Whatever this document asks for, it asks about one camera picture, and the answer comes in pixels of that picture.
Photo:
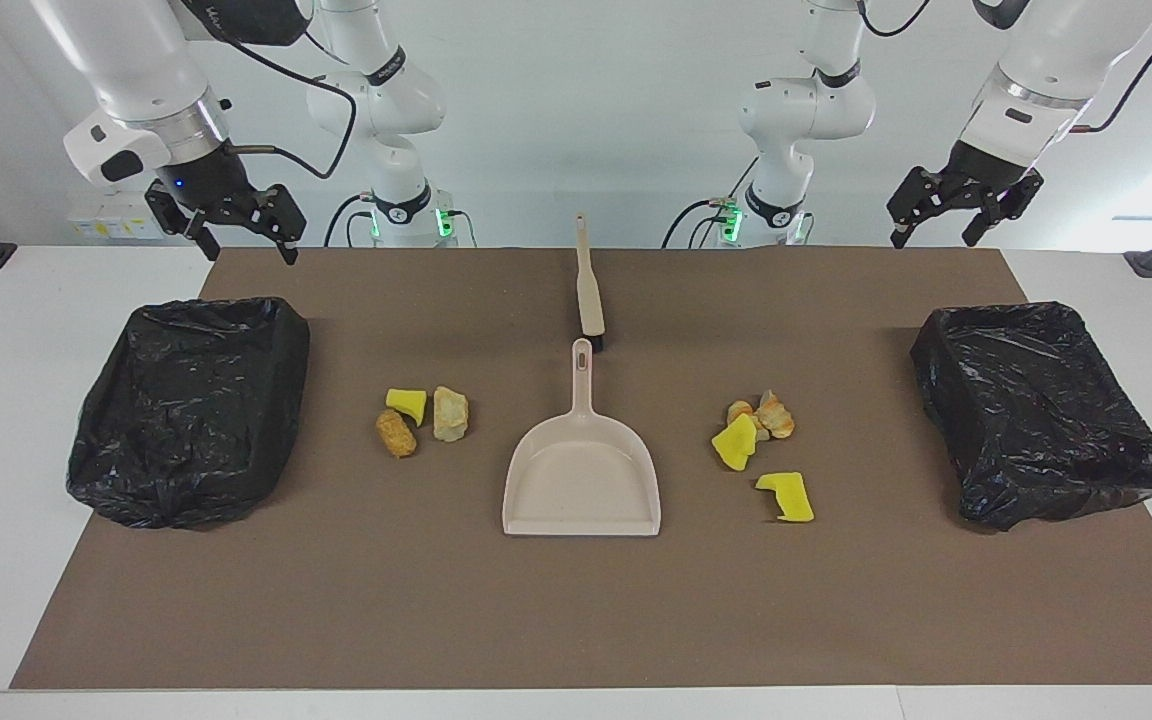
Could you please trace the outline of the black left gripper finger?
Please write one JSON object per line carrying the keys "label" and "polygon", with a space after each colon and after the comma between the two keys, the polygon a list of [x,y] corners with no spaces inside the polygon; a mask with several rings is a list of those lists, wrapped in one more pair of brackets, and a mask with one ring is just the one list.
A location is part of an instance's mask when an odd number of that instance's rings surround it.
{"label": "black left gripper finger", "polygon": [[905,174],[905,179],[902,179],[886,204],[893,227],[892,247],[904,249],[920,223],[946,213],[945,199],[940,191],[940,176],[935,173],[925,168],[914,168]]}
{"label": "black left gripper finger", "polygon": [[969,183],[963,197],[969,200],[970,209],[977,210],[972,220],[961,233],[967,247],[977,247],[986,232],[992,232],[1005,220],[1016,220],[1034,199],[1044,183],[1043,174],[1028,170],[1018,182],[996,190],[979,182]]}

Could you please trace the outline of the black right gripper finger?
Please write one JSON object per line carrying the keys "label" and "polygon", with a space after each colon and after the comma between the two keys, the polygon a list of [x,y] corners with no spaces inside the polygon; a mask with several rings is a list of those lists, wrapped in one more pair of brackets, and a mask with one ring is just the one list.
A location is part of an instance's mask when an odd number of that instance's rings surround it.
{"label": "black right gripper finger", "polygon": [[285,265],[297,263],[306,219],[285,184],[271,184],[266,190],[242,194],[241,220],[247,232],[274,243]]}
{"label": "black right gripper finger", "polygon": [[206,227],[206,215],[202,211],[194,211],[192,215],[187,215],[180,209],[179,202],[166,190],[161,179],[154,179],[147,185],[143,199],[146,200],[147,209],[154,215],[161,232],[179,234],[180,237],[194,243],[211,263],[219,259],[221,249],[214,234]]}

